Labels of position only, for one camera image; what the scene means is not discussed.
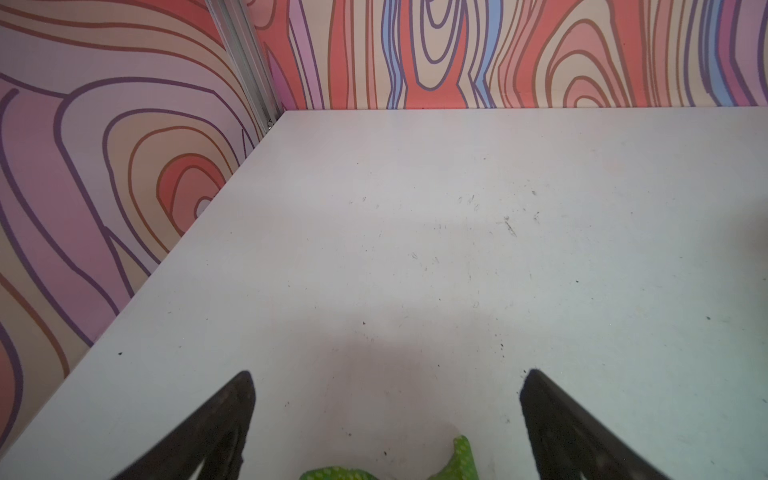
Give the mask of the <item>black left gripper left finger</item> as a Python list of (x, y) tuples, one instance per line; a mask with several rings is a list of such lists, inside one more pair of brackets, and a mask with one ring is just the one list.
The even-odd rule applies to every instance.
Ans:
[(118, 479), (236, 479), (256, 391), (241, 371), (116, 477)]

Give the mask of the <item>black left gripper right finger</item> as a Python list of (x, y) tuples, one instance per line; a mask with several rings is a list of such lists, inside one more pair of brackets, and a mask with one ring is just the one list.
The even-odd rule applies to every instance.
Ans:
[(559, 385), (538, 369), (519, 396), (542, 479), (664, 479)]

